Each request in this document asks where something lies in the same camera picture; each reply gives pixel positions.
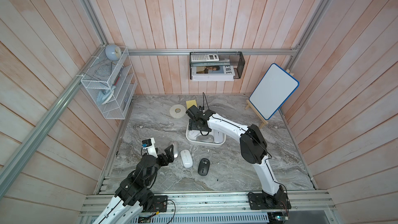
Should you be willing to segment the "white plastic storage box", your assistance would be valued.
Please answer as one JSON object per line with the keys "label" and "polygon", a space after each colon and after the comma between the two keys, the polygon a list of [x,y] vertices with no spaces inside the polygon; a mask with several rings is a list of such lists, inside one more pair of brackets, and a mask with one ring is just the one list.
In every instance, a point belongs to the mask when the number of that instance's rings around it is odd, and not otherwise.
{"label": "white plastic storage box", "polygon": [[188,125],[187,125],[186,138],[187,138],[188,142],[192,145],[217,148],[217,147],[221,147],[226,142],[226,135],[223,134],[223,143],[221,143],[221,144],[214,143],[214,130],[212,130],[211,132],[201,132],[200,131],[201,136],[199,136],[196,141],[188,139],[188,131],[189,131],[189,129],[188,129]]}

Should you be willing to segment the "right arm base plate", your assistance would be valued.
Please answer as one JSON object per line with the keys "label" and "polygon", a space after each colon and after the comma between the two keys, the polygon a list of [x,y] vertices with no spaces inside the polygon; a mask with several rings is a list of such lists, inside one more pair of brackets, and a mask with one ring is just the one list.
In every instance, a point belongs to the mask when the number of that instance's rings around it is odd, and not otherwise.
{"label": "right arm base plate", "polygon": [[274,195],[269,195],[264,191],[261,193],[249,192],[247,197],[251,210],[291,209],[291,203],[283,185],[279,185],[279,189]]}

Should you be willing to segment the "white ribbed computer mouse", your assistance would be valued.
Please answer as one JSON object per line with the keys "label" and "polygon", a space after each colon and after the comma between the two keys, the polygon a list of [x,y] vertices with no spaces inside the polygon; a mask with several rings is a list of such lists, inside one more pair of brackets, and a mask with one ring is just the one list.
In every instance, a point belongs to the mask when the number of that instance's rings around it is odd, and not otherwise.
{"label": "white ribbed computer mouse", "polygon": [[199,136],[201,136],[201,132],[198,130],[188,131],[188,139],[190,139],[190,140],[196,141]]}

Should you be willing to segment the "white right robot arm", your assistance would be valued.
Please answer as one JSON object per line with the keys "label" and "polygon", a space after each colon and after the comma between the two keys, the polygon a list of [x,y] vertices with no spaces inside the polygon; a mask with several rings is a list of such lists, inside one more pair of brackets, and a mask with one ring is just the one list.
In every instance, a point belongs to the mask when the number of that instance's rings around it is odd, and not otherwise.
{"label": "white right robot arm", "polygon": [[277,182],[268,161],[267,143],[257,125],[252,124],[247,126],[238,124],[223,118],[212,110],[203,112],[195,105],[190,107],[186,111],[186,114],[200,130],[209,128],[238,141],[240,144],[241,156],[254,166],[261,182],[263,194],[275,199],[283,195],[284,189],[282,185]]}

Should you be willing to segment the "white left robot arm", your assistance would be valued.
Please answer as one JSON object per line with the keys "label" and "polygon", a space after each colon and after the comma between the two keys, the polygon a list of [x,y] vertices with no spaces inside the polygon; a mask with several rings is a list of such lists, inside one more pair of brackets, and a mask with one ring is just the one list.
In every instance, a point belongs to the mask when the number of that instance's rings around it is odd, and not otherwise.
{"label": "white left robot arm", "polygon": [[154,142],[143,142],[143,154],[136,170],[131,172],[119,185],[111,201],[94,221],[95,224],[128,224],[142,212],[151,215],[144,219],[167,210],[168,196],[155,196],[151,191],[157,178],[158,171],[174,162],[174,145],[158,154]]}

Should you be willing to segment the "silver computer mouse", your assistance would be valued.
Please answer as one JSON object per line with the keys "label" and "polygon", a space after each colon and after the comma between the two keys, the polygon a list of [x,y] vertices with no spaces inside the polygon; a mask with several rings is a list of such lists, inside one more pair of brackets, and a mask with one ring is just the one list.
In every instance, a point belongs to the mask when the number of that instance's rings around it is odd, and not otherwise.
{"label": "silver computer mouse", "polygon": [[173,141],[169,143],[170,146],[173,146],[173,155],[174,158],[177,158],[179,155],[179,151],[178,151],[178,142],[177,141]]}

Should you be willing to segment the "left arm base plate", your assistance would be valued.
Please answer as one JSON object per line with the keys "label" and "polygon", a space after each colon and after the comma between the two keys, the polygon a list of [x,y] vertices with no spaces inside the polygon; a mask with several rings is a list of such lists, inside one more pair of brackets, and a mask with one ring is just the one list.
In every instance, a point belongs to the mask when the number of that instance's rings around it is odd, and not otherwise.
{"label": "left arm base plate", "polygon": [[168,196],[150,196],[140,200],[140,206],[143,207],[143,212],[166,212],[167,211]]}

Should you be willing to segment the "black computer mouse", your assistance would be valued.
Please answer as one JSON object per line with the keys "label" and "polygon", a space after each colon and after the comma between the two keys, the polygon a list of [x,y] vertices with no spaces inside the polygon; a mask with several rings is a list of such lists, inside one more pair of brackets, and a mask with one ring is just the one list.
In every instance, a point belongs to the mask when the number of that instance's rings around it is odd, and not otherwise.
{"label": "black computer mouse", "polygon": [[198,166],[198,174],[201,176],[206,176],[210,168],[210,161],[207,158],[202,158]]}

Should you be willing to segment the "white slim computer mouse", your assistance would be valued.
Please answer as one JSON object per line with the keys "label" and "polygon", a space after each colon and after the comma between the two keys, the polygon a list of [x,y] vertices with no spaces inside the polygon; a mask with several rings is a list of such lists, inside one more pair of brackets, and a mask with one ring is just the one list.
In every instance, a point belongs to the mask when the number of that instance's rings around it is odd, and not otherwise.
{"label": "white slim computer mouse", "polygon": [[189,150],[185,149],[180,152],[181,163],[184,168],[191,168],[193,166],[192,156]]}

